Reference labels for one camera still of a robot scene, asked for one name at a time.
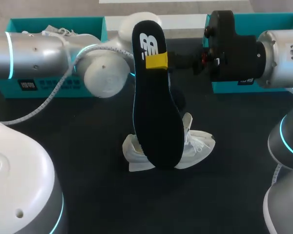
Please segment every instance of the white joint cap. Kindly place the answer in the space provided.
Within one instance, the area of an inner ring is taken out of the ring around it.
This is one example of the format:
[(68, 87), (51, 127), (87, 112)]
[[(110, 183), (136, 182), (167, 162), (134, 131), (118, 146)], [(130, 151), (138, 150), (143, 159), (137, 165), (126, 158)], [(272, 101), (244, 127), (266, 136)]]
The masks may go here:
[(0, 123), (0, 234), (21, 230), (41, 212), (54, 179), (44, 148)]
[(116, 53), (108, 53), (93, 59), (84, 74), (84, 84), (98, 98), (109, 98), (124, 87), (130, 68)]
[(119, 28), (118, 35), (121, 39), (131, 42), (134, 26), (145, 20), (152, 20), (157, 22), (160, 26), (162, 25), (161, 19), (157, 15), (151, 12), (138, 12), (124, 18)]

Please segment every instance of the metal cylinder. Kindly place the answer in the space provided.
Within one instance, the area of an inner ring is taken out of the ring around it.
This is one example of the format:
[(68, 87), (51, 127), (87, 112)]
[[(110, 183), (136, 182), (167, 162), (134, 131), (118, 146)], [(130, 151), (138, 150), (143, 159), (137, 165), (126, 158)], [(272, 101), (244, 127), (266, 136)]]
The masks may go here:
[(277, 163), (293, 169), (293, 109), (271, 131), (268, 149)]
[(258, 84), (264, 88), (293, 88), (293, 30), (266, 31), (258, 40), (266, 50), (266, 67)]
[(270, 187), (263, 211), (271, 234), (293, 234), (293, 171)]
[(0, 78), (49, 77), (68, 68), (63, 42), (37, 34), (0, 34)]

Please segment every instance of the screw hole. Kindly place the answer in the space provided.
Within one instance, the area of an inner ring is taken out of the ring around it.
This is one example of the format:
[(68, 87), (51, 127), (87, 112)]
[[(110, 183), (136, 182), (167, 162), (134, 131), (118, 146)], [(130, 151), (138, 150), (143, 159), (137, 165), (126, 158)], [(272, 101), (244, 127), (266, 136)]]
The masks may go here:
[(17, 218), (23, 218), (24, 217), (24, 213), (21, 209), (17, 209), (16, 212), (15, 212), (15, 216)]

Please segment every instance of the white shoelace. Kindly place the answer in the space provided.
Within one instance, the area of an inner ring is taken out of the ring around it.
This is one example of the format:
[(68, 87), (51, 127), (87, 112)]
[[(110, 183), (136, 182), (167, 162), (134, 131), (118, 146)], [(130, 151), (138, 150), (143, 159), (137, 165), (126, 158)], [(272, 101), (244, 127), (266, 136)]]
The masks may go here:
[(77, 33), (75, 33), (73, 30), (70, 32), (66, 28), (60, 28), (58, 30), (58, 33), (63, 35), (63, 36), (75, 36), (75, 35), (77, 35)]
[(194, 151), (196, 153), (201, 152), (205, 146), (210, 149), (210, 147), (207, 144), (205, 144), (203, 141), (197, 138), (193, 138), (190, 133), (186, 135), (185, 145), (189, 145), (189, 144), (191, 144), (191, 146), (194, 148)]

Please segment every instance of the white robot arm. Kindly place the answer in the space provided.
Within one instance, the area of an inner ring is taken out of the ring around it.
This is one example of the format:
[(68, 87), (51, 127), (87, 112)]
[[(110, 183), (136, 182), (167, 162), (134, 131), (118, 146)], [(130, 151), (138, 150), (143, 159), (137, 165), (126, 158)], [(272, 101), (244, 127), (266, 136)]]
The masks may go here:
[[(133, 61), (128, 59), (131, 34), (142, 20), (161, 24), (152, 13), (136, 13), (124, 20), (116, 38), (104, 43), (92, 35), (0, 34), (0, 78), (68, 76), (72, 72), (93, 95), (111, 97), (133, 71)], [(66, 234), (64, 196), (50, 156), (35, 140), (4, 124), (0, 122), (0, 234)]]

